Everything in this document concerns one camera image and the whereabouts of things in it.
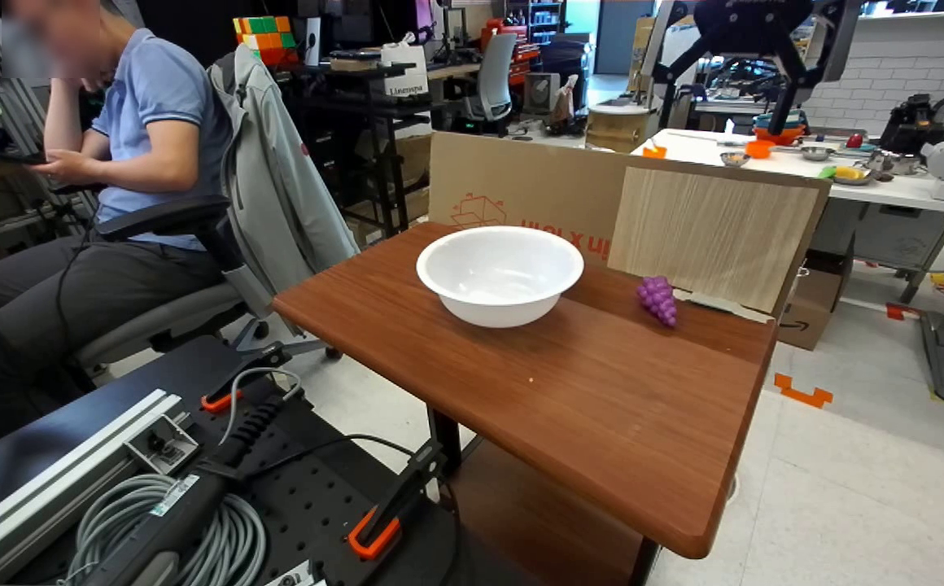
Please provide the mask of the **purple grape toy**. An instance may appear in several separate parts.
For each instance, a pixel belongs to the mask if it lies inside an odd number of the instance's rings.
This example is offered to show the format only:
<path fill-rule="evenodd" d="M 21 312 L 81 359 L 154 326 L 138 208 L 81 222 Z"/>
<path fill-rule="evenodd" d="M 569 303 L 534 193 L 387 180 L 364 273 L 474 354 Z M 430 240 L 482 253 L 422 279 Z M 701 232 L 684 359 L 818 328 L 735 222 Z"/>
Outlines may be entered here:
<path fill-rule="evenodd" d="M 678 326 L 678 298 L 663 276 L 644 276 L 639 282 L 639 303 L 667 328 Z"/>

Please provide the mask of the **white bowl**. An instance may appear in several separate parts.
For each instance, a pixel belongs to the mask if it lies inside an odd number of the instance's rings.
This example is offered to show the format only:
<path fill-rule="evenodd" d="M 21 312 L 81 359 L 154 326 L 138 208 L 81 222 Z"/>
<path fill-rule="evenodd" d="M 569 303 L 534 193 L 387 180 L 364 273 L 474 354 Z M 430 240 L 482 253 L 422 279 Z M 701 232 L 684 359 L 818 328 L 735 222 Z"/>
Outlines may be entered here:
<path fill-rule="evenodd" d="M 445 312 L 482 328 L 543 319 L 584 272 L 576 245 L 518 224 L 458 227 L 417 253 L 417 279 Z"/>

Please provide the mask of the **brown cardboard box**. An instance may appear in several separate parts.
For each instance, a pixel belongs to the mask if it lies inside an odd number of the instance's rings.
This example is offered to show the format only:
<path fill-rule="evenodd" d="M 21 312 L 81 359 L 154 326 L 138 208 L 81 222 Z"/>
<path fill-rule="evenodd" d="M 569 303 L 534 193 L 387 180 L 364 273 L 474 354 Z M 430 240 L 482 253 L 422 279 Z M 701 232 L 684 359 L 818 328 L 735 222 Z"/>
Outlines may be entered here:
<path fill-rule="evenodd" d="M 471 133 L 430 139 L 430 218 L 444 224 L 529 224 L 607 260 L 624 160 Z"/>

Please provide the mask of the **grey jacket on chair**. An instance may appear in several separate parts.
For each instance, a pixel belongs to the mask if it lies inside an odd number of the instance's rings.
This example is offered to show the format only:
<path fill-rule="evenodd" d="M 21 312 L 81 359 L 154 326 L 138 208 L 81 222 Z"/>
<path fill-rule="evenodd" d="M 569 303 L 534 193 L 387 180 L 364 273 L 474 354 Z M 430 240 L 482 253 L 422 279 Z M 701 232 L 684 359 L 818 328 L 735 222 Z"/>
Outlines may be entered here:
<path fill-rule="evenodd" d="M 203 235 L 225 279 L 253 316 L 289 290 L 357 253 L 274 72 L 252 46 L 212 70 L 231 138 L 223 160 L 225 214 Z"/>

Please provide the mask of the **brown wooden table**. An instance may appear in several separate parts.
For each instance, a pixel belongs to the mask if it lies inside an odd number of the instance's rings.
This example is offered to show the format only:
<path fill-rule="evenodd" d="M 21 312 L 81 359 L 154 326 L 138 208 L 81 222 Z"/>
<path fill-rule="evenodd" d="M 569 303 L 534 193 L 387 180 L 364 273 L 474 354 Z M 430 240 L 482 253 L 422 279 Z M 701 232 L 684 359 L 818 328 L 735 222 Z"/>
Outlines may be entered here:
<path fill-rule="evenodd" d="M 445 235 L 395 235 L 274 311 L 634 533 L 707 557 L 775 332 L 701 305 L 662 328 L 612 268 L 589 268 L 525 328 L 474 328 L 417 276 Z"/>

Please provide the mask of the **orange black clamp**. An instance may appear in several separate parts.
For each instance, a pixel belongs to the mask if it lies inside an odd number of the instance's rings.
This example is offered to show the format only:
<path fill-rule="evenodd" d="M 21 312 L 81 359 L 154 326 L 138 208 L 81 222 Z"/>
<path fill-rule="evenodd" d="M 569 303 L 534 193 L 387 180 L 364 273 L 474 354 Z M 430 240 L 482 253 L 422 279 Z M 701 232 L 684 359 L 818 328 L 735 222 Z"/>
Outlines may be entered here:
<path fill-rule="evenodd" d="M 344 533 L 344 548 L 363 560 L 383 560 L 403 538 L 403 522 L 409 518 L 422 490 L 439 476 L 445 464 L 444 445 L 426 441 L 395 478 L 383 502 L 371 505 Z"/>

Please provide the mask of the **light wooden board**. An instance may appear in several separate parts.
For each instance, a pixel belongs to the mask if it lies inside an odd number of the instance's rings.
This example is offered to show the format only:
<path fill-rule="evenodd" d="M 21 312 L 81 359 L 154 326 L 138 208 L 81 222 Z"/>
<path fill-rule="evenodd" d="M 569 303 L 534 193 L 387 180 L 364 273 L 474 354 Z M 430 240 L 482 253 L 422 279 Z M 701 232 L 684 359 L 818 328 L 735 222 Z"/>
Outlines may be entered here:
<path fill-rule="evenodd" d="M 701 163 L 629 167 L 610 268 L 663 276 L 684 299 L 778 319 L 826 204 L 825 180 Z"/>

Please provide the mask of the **orange floor marker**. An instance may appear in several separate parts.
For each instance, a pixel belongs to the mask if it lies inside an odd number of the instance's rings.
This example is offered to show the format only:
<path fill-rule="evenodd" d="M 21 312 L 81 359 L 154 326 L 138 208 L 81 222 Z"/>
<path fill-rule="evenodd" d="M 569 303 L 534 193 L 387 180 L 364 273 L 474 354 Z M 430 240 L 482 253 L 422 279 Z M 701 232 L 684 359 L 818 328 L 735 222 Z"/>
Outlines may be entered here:
<path fill-rule="evenodd" d="M 818 409 L 833 404 L 833 390 L 826 390 L 826 388 L 803 390 L 795 383 L 790 375 L 775 375 L 775 388 L 778 388 L 778 394 L 784 394 L 798 404 L 818 406 Z"/>

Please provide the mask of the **seated person in blue shirt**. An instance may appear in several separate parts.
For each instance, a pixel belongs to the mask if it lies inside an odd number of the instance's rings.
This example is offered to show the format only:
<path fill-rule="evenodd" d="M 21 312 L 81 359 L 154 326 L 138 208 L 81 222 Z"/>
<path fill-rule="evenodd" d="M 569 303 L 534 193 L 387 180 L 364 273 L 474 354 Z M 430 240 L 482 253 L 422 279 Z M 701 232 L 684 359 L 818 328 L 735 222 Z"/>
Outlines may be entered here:
<path fill-rule="evenodd" d="M 98 227 L 219 193 L 229 120 L 188 48 L 129 24 L 114 0 L 5 0 L 5 10 L 38 21 L 22 37 L 48 72 L 36 177 L 98 185 Z M 0 260 L 0 346 L 18 366 L 57 366 L 214 279 L 191 235 L 32 245 Z"/>

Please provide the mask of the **white workbench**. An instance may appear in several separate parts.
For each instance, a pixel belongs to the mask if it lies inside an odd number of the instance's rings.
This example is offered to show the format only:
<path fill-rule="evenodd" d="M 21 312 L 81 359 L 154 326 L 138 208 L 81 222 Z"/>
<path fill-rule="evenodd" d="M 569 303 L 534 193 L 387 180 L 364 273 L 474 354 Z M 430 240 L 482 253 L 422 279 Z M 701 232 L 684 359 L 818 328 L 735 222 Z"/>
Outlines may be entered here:
<path fill-rule="evenodd" d="M 644 143 L 639 143 L 634 156 L 644 156 L 650 146 L 662 146 L 663 156 L 673 163 L 720 167 L 722 154 L 745 146 L 745 138 L 741 133 L 718 133 L 718 129 L 663 126 L 656 138 L 649 138 Z M 798 146 L 775 146 L 763 160 L 749 156 L 745 167 L 751 172 L 825 180 L 833 167 L 850 167 L 850 156 L 833 154 L 825 163 L 812 163 L 800 156 Z M 848 201 L 944 212 L 944 180 L 938 180 L 931 172 L 897 177 L 890 184 L 830 184 L 830 194 L 848 199 Z"/>

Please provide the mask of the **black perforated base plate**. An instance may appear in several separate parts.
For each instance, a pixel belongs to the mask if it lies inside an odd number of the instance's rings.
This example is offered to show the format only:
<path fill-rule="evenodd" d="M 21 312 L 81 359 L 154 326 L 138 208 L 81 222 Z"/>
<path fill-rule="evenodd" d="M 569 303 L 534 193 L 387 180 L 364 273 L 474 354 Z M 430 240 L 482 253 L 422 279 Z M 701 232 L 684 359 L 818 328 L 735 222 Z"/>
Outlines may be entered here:
<path fill-rule="evenodd" d="M 400 543 L 363 563 L 350 529 L 395 478 L 364 452 L 367 434 L 326 428 L 304 388 L 256 397 L 184 476 L 129 476 L 76 531 L 78 586 L 452 586 L 458 522 L 422 490 Z"/>

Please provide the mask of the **aluminium rail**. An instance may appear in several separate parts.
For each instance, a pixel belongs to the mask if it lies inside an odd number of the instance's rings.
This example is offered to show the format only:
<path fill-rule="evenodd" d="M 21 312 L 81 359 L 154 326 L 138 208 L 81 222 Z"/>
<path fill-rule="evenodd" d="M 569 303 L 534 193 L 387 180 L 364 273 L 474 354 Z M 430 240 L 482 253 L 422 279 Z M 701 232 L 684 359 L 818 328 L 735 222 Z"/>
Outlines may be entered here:
<path fill-rule="evenodd" d="M 43 553 L 98 495 L 138 473 L 171 476 L 198 443 L 184 428 L 184 397 L 151 390 L 106 420 L 69 452 L 53 452 L 57 434 L 0 451 L 0 580 Z"/>

